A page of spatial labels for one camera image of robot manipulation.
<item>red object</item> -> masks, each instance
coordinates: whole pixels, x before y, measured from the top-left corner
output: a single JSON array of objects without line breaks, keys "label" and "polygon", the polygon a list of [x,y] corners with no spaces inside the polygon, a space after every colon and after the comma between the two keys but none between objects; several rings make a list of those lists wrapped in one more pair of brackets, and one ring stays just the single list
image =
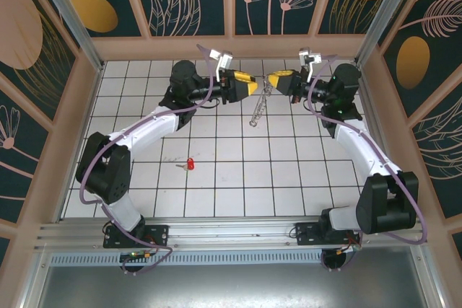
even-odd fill
[{"label": "red object", "polygon": [[194,160],[193,158],[188,158],[188,170],[194,170]]}]

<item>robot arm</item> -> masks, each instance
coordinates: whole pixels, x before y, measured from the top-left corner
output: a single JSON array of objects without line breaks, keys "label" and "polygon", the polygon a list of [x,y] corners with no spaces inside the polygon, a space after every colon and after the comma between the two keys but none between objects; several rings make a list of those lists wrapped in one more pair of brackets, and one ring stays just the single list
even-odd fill
[{"label": "robot arm", "polygon": [[[282,94],[292,97],[292,103],[300,102],[302,98],[308,97],[312,84],[312,65],[317,62],[321,62],[321,55],[302,49],[300,72],[277,71],[269,75],[269,81]],[[361,73],[355,66],[339,65],[329,82],[316,82],[311,102],[321,102],[322,115],[350,124],[372,140],[354,104],[360,77]],[[367,180],[356,206],[322,211],[319,221],[321,236],[328,238],[328,234],[336,230],[361,229],[365,234],[372,234],[412,228],[416,222],[415,210],[366,140],[347,126],[324,120],[322,124],[331,137],[342,145],[361,176],[367,177]],[[381,150],[379,152],[417,201],[419,183],[415,174],[402,172]]]},{"label": "robot arm", "polygon": [[[225,105],[228,102],[241,101],[253,94],[258,87],[255,78],[241,71],[229,70],[232,56],[228,53],[216,53],[211,53],[211,56],[214,54],[212,58],[217,59],[219,63],[209,100],[221,99]],[[172,69],[170,86],[155,110],[128,128],[109,135],[97,132],[88,138],[77,167],[76,178],[79,182],[82,182],[90,162],[101,148],[123,135],[123,138],[99,159],[86,181],[85,189],[95,194],[114,219],[138,239],[144,236],[144,218],[128,196],[131,161],[147,146],[185,126],[196,110],[160,117],[156,115],[168,110],[192,107],[195,102],[202,101],[208,91],[209,78],[198,76],[194,64],[190,61],[179,61]]]}]

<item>white tile floor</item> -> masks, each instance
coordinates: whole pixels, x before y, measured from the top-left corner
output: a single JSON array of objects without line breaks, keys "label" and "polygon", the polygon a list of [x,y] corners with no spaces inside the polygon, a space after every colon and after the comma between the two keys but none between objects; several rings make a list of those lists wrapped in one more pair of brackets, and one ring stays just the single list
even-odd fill
[{"label": "white tile floor", "polygon": [[[108,62],[86,137],[126,127],[151,112],[165,93],[172,65]],[[203,61],[196,67],[205,73]],[[299,69],[299,63],[248,59],[234,60],[232,67],[263,76]],[[321,122],[275,91],[252,128],[248,122],[257,99],[258,94],[199,109],[190,124],[134,158],[129,194],[144,216],[313,216],[356,203],[363,179]],[[356,105],[362,113],[359,97]],[[193,171],[175,166],[189,157],[196,162]],[[78,188],[74,180],[62,216],[103,216],[99,208],[79,202]]]}]

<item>black mounting plate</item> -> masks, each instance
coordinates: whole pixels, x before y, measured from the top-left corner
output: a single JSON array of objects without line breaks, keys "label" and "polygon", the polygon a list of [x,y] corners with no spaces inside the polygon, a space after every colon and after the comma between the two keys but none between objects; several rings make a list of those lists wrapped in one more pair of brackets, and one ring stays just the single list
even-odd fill
[{"label": "black mounting plate", "polygon": [[[152,241],[152,237],[156,245],[167,245],[168,225],[146,225],[144,231],[145,235],[142,241],[149,243]],[[140,245],[126,237],[121,230],[113,225],[106,227],[103,247],[106,249],[146,248],[145,245]]]},{"label": "black mounting plate", "polygon": [[359,235],[352,230],[332,231],[326,237],[322,233],[319,223],[296,223],[295,233],[298,245],[345,245],[348,244],[348,235],[359,243]]}]

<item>purple cable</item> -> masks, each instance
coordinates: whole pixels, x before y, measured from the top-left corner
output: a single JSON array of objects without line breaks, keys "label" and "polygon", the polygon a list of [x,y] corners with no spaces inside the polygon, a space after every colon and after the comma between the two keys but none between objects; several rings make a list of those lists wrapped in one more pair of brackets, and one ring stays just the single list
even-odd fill
[{"label": "purple cable", "polygon": [[[106,144],[97,154],[96,156],[93,158],[93,160],[90,162],[90,165],[88,165],[88,168],[87,170],[85,171],[85,174],[84,174],[84,177],[82,179],[82,183],[80,185],[80,189],[79,189],[79,197],[80,197],[80,201],[84,204],[84,205],[92,205],[94,203],[101,203],[101,201],[99,200],[91,200],[91,201],[87,201],[85,200],[85,197],[84,197],[84,189],[85,189],[85,186],[87,185],[87,181],[88,181],[88,177],[90,176],[90,173],[91,171],[93,170],[93,168],[95,167],[95,165],[98,163],[98,160],[103,156],[103,154],[111,147],[113,146],[114,144],[116,144],[118,141],[120,141],[124,136],[127,136],[127,135],[130,135],[130,133],[134,132],[137,128],[139,128],[140,126],[143,126],[144,124],[148,123],[149,121],[152,120],[153,117],[162,117],[163,115],[173,115],[173,114],[177,114],[177,113],[184,113],[184,112],[189,112],[189,111],[192,111],[192,110],[196,110],[198,108],[200,108],[203,104],[205,104],[210,96],[212,95],[212,88],[214,86],[214,71],[213,71],[213,68],[212,68],[212,65],[210,64],[210,58],[209,58],[209,55],[210,55],[210,50],[207,49],[207,48],[204,48],[202,46],[200,46],[199,44],[197,45],[197,48],[201,51],[202,55],[204,56],[205,58],[205,61],[206,61],[206,64],[207,64],[207,69],[209,70],[209,91],[207,92],[207,95],[205,96],[205,98],[197,105],[194,105],[194,106],[191,106],[191,107],[187,107],[187,108],[183,108],[181,110],[168,110],[168,111],[163,111],[163,112],[160,112],[158,114],[155,114],[155,115],[147,115],[146,117],[144,117],[139,123],[133,125],[132,127],[126,129],[121,135],[117,136],[115,139],[113,139],[111,142],[109,142],[108,144]],[[144,272],[147,272],[148,270],[151,270],[153,268],[155,268],[159,263],[161,263],[163,260],[165,260],[165,258],[167,258],[173,251],[173,249],[171,247],[165,247],[165,246],[162,246],[162,245],[153,245],[153,244],[150,244],[148,242],[144,242],[140,239],[137,239],[135,237],[133,237],[129,232],[127,232],[115,219],[114,217],[112,216],[112,214],[109,212],[109,210],[103,206],[103,211],[105,212],[105,214],[109,217],[109,219],[112,221],[112,223],[120,229],[120,231],[125,234],[125,236],[127,236],[128,238],[132,239],[133,241],[139,243],[140,245],[146,245],[148,248],[156,248],[156,249],[165,249],[165,250],[168,250],[168,253],[164,256],[162,256],[156,263],[148,266],[148,267],[145,267],[141,270],[138,271],[138,273],[144,273]]]},{"label": "purple cable", "polygon": [[314,80],[313,80],[313,82],[312,82],[312,84],[310,86],[310,90],[308,92],[308,97],[307,97],[307,99],[308,99],[308,102],[307,102],[308,108],[310,109],[312,114],[314,114],[316,117],[320,118],[321,120],[325,120],[325,121],[328,121],[328,122],[331,122],[331,123],[335,123],[335,124],[338,124],[340,126],[346,126],[347,128],[353,130],[355,133],[358,133],[361,137],[363,137],[363,139],[366,140],[367,144],[369,144],[370,148],[375,152],[375,154],[377,154],[380,162],[387,169],[387,171],[390,173],[391,177],[393,177],[396,184],[402,189],[402,191],[404,192],[404,195],[406,195],[409,202],[411,203],[412,208],[416,211],[416,214],[419,217],[420,223],[422,225],[422,237],[419,240],[414,241],[412,239],[403,238],[403,237],[398,236],[396,234],[393,234],[391,232],[385,232],[385,234],[388,235],[389,237],[397,239],[398,241],[402,241],[402,242],[408,243],[410,245],[421,245],[421,244],[425,243],[427,241],[428,231],[427,231],[427,223],[425,222],[422,211],[420,211],[420,208],[417,205],[416,201],[412,198],[411,193],[407,190],[406,186],[401,182],[398,175],[388,166],[388,163],[386,162],[385,158],[380,153],[380,150],[377,148],[377,145],[375,144],[375,142],[373,140],[371,140],[368,136],[366,136],[360,129],[358,129],[358,128],[350,125],[350,124],[347,124],[345,122],[341,122],[341,121],[336,120],[336,119],[325,117],[325,116],[323,116],[323,115],[321,115],[321,114],[319,114],[319,113],[317,113],[315,111],[315,109],[313,107],[313,104],[311,103],[311,96],[313,95],[313,90],[314,90],[315,85],[316,85],[316,83],[318,82],[318,80],[319,80],[319,78],[321,76],[321,73],[324,70],[326,70],[326,68],[330,67],[330,65],[337,59],[337,56],[324,56],[323,58],[328,59],[329,62],[326,65],[324,65],[322,67],[322,69],[316,74],[316,76],[315,76],[315,78],[314,78]]}]

